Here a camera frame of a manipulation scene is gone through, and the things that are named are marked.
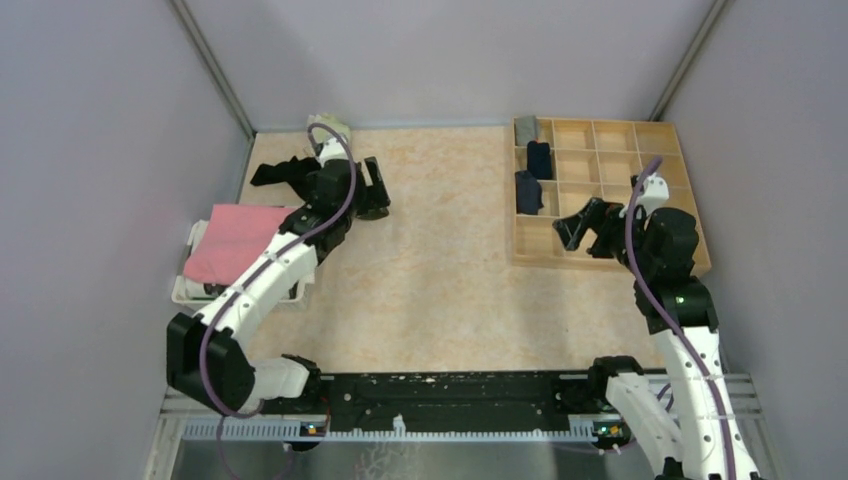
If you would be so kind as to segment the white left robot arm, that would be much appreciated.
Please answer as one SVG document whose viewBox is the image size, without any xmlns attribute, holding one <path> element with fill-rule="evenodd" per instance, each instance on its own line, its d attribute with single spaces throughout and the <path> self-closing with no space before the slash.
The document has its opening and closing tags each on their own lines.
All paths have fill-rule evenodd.
<svg viewBox="0 0 848 480">
<path fill-rule="evenodd" d="M 213 411 L 243 418 L 287 404 L 319 404 L 320 370 L 297 355 L 251 362 L 250 338 L 279 301 L 341 245 L 355 220 L 379 220 L 391 200 L 375 157 L 326 161 L 311 173 L 311 199 L 288 214 L 233 285 L 166 330 L 166 382 Z"/>
</svg>

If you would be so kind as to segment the navy orange underwear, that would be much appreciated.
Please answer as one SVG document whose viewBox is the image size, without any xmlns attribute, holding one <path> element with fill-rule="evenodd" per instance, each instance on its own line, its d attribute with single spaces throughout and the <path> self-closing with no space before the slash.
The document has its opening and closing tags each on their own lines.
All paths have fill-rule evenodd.
<svg viewBox="0 0 848 480">
<path fill-rule="evenodd" d="M 547 142 L 527 143 L 527 171 L 537 180 L 553 180 L 554 168 L 551 147 Z"/>
</svg>

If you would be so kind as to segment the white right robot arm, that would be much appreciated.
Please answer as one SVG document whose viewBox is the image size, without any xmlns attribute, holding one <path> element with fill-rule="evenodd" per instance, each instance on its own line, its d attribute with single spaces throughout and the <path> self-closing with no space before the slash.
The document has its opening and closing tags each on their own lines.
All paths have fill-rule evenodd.
<svg viewBox="0 0 848 480">
<path fill-rule="evenodd" d="M 695 217 L 638 207 L 629 220 L 624 205 L 593 197 L 552 228 L 568 251 L 595 233 L 588 254 L 614 259 L 633 274 L 635 304 L 662 353 L 675 410 L 648 393 L 644 370 L 629 356 L 593 361 L 589 404 L 622 417 L 657 479 L 763 478 L 730 402 L 711 294 L 693 273 L 700 240 Z"/>
</svg>

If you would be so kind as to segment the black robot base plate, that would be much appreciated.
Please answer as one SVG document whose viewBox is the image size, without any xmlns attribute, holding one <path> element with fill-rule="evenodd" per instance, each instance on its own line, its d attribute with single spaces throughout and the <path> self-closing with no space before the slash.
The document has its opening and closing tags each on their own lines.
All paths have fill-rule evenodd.
<svg viewBox="0 0 848 480">
<path fill-rule="evenodd" d="M 565 432 L 581 415 L 613 413 L 586 371 L 324 374 L 264 415 L 326 416 L 334 432 L 381 432 L 401 417 L 412 433 Z"/>
</svg>

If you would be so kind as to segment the navy underwear cream waistband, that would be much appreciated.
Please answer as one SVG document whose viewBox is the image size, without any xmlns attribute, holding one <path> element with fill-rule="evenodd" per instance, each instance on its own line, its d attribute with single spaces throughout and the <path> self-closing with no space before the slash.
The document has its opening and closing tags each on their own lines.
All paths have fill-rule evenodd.
<svg viewBox="0 0 848 480">
<path fill-rule="evenodd" d="M 523 215 L 538 215 L 544 207 L 542 187 L 528 170 L 514 173 L 516 212 Z"/>
</svg>

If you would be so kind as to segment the dark green underwear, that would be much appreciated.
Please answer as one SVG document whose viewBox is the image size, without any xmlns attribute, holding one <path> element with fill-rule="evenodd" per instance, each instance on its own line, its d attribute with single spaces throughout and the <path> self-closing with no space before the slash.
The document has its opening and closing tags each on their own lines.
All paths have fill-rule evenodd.
<svg viewBox="0 0 848 480">
<path fill-rule="evenodd" d="M 356 218 L 364 221 L 376 221 L 386 218 L 389 212 L 390 203 L 366 201 L 356 212 Z"/>
</svg>

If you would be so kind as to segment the grey underwear white waistband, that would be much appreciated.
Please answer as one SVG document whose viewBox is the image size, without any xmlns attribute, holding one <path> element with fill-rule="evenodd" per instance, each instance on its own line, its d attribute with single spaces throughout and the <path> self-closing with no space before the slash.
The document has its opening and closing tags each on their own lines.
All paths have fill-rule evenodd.
<svg viewBox="0 0 848 480">
<path fill-rule="evenodd" d="M 515 145 L 519 147 L 526 147 L 530 142 L 537 141 L 540 135 L 540 124 L 535 115 L 515 117 L 513 128 Z"/>
</svg>

